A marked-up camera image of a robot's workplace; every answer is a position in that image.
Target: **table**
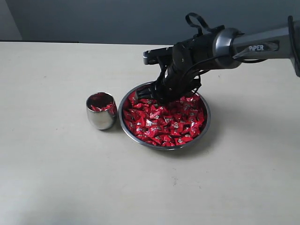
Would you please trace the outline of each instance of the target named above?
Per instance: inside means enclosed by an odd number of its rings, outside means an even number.
[[[190,149],[147,149],[88,122],[155,80],[154,45],[0,43],[0,224],[295,225],[300,79],[289,60],[202,76],[211,126]]]

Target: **bowl rim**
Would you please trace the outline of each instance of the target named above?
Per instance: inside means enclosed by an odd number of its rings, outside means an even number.
[[[148,144],[140,139],[138,139],[137,137],[135,137],[126,127],[126,124],[124,123],[123,121],[123,105],[126,101],[126,99],[128,98],[128,96],[133,92],[135,91],[136,89],[142,87],[142,86],[145,86],[145,85],[148,85],[148,84],[151,84],[152,82],[146,82],[146,83],[143,83],[143,84],[140,84],[136,87],[134,87],[133,89],[131,89],[125,96],[124,98],[122,99],[122,101],[120,102],[120,105],[119,105],[119,119],[120,119],[120,123],[121,123],[121,127],[122,129],[124,130],[124,132],[131,138],[133,139],[134,141],[138,142],[139,144],[142,144],[146,147],[149,147],[149,148],[152,148],[152,149],[156,149],[156,150],[162,150],[162,151],[170,151],[170,150],[177,150],[177,149],[182,149],[184,147],[187,147],[187,146],[190,146],[192,144],[195,143],[195,141],[201,139],[205,133],[208,131],[209,127],[210,127],[210,121],[211,121],[211,113],[210,113],[210,107],[208,106],[208,103],[206,102],[206,100],[203,98],[202,95],[200,95],[198,92],[196,93],[200,98],[201,100],[203,101],[204,105],[205,105],[205,108],[206,108],[206,111],[207,111],[207,120],[206,120],[206,125],[203,129],[203,131],[192,141],[186,143],[186,144],[183,144],[183,145],[175,145],[175,146],[170,146],[170,147],[162,147],[162,146],[155,146],[155,145],[152,145],[152,144]]]

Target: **stainless steel cup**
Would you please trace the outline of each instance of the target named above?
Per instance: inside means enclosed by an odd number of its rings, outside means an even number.
[[[94,107],[106,107],[112,104],[111,107],[101,112],[92,110]],[[113,97],[105,92],[99,92],[91,95],[86,101],[86,111],[90,123],[98,130],[106,130],[111,128],[118,118],[118,110]]]

